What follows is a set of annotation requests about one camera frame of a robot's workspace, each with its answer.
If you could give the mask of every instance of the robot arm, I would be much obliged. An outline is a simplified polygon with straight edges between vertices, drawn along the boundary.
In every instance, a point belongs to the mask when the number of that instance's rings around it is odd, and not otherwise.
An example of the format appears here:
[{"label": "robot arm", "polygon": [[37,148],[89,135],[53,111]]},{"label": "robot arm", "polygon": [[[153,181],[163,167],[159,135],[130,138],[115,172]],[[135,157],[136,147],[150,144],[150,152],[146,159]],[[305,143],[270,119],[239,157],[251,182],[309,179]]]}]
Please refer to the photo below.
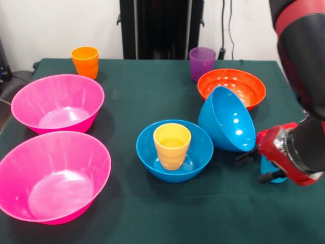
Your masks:
[{"label": "robot arm", "polygon": [[270,0],[278,52],[301,106],[325,120],[325,1]]},{"label": "robot arm", "polygon": [[270,0],[270,8],[282,66],[309,115],[299,125],[260,132],[248,155],[258,151],[279,167],[261,182],[287,176],[307,186],[325,171],[325,0]]}]

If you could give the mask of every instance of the upside-down blue bowl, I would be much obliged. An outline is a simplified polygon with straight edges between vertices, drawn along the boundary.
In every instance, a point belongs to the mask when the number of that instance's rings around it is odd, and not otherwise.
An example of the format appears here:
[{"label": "upside-down blue bowl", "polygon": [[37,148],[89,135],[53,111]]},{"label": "upside-down blue bowl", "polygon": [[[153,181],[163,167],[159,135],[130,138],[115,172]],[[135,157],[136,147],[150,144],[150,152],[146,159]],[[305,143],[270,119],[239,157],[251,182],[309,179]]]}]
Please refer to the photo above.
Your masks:
[{"label": "upside-down blue bowl", "polygon": [[[182,166],[177,170],[163,168],[157,156],[153,142],[153,132],[166,123],[181,124],[191,132],[191,142]],[[213,143],[210,136],[197,125],[178,119],[156,122],[145,128],[137,140],[137,153],[144,166],[157,178],[169,183],[180,183],[199,174],[213,155]]]},{"label": "upside-down blue bowl", "polygon": [[255,147],[253,121],[240,99],[228,88],[218,86],[202,106],[199,126],[215,147],[227,151],[250,151]]}]

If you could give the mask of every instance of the plastic bowl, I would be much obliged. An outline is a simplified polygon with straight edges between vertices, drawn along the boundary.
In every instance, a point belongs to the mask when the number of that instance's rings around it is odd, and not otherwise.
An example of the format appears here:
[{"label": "plastic bowl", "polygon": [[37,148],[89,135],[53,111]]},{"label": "plastic bowl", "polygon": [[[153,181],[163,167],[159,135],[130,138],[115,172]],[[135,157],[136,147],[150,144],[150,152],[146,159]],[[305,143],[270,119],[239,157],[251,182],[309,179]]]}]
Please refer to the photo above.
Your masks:
[{"label": "plastic bowl", "polygon": [[96,138],[60,131],[23,142],[0,162],[0,209],[18,220],[62,224],[105,186],[111,157]]},{"label": "plastic bowl", "polygon": [[79,75],[54,75],[21,89],[11,104],[14,117],[38,134],[86,132],[104,102],[94,80]]},{"label": "plastic bowl", "polygon": [[230,89],[223,86],[217,87],[203,104],[199,126],[220,149],[250,151],[255,147],[255,128],[247,109]]},{"label": "plastic bowl", "polygon": [[213,70],[204,74],[198,81],[198,90],[204,99],[207,99],[217,86],[232,90],[248,110],[256,107],[266,95],[266,88],[261,80],[242,70]]},{"label": "plastic bowl", "polygon": [[[153,132],[167,123],[181,124],[191,132],[191,142],[182,166],[177,170],[163,168],[154,146]],[[180,183],[199,174],[213,155],[213,143],[209,135],[197,125],[178,119],[163,120],[145,128],[137,140],[137,153],[144,166],[157,178],[169,183]]]}]

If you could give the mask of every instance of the yellow cup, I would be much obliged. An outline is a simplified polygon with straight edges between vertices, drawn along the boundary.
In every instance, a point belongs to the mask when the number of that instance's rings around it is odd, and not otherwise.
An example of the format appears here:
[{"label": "yellow cup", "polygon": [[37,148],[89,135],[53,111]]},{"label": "yellow cup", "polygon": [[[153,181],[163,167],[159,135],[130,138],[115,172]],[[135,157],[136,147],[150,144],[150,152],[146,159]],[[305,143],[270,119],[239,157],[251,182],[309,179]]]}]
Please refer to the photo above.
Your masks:
[{"label": "yellow cup", "polygon": [[98,74],[99,52],[95,47],[77,47],[71,51],[71,58],[78,75],[96,79]]},{"label": "yellow cup", "polygon": [[154,131],[153,140],[161,165],[168,170],[179,169],[191,141],[188,128],[175,123],[164,124]]}]

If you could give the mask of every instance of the green tablecloth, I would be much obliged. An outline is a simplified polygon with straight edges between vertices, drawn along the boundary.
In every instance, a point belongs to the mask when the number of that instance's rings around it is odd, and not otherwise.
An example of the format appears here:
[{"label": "green tablecloth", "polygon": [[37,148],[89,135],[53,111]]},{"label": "green tablecloth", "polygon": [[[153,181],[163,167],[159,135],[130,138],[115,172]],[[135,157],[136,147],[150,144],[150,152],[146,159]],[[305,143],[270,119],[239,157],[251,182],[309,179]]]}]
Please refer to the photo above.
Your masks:
[{"label": "green tablecloth", "polygon": [[[267,96],[251,115],[256,130],[300,121],[302,110],[276,62],[217,61],[259,77]],[[34,79],[75,73],[70,59],[44,59]],[[325,184],[256,182],[259,165],[236,167],[237,154],[216,150],[197,177],[168,184],[147,172],[136,139],[149,124],[197,123],[203,104],[185,60],[100,60],[105,103],[89,134],[109,149],[112,173],[90,209],[63,225],[25,223],[0,213],[0,243],[324,243]],[[0,158],[34,132],[11,118]]]}]

